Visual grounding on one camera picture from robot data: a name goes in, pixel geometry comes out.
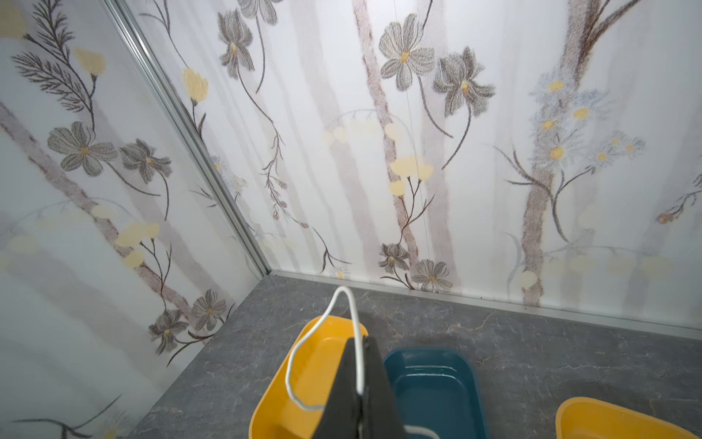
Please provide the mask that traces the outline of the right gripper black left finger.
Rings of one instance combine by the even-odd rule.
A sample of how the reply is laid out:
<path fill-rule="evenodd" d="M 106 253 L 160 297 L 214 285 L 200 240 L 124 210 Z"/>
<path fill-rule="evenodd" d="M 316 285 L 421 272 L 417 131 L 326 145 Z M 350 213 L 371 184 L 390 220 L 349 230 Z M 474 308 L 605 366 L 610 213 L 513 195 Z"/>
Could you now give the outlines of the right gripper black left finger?
<path fill-rule="evenodd" d="M 361 397 L 356 389 L 356 350 L 347 340 L 336 377 L 312 439 L 356 439 L 359 437 Z"/>

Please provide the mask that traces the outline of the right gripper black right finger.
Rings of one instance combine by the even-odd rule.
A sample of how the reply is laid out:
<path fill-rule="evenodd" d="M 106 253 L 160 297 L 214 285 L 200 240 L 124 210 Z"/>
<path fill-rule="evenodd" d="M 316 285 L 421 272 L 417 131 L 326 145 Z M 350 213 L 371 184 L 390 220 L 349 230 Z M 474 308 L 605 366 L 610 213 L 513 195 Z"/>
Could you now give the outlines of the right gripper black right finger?
<path fill-rule="evenodd" d="M 361 437 L 407 438 L 378 343 L 366 337 L 363 347 L 365 384 L 361 396 Z"/>

